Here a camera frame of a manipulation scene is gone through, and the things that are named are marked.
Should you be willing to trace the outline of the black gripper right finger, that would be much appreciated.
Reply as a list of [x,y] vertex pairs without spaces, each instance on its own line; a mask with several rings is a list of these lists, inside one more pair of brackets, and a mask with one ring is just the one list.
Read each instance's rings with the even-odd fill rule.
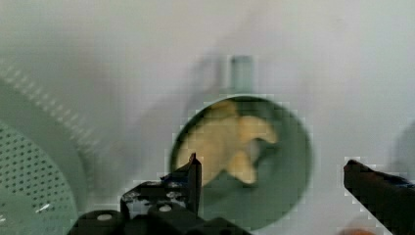
[[347,191],[393,235],[414,235],[415,191],[407,179],[356,160],[344,166]]

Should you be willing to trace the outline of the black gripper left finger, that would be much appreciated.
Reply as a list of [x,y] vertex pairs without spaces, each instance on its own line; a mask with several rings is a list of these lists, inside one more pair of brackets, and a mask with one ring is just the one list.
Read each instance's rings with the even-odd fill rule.
[[161,178],[161,184],[167,188],[180,188],[184,191],[185,208],[190,212],[199,211],[202,191],[202,164],[192,153],[188,163]]

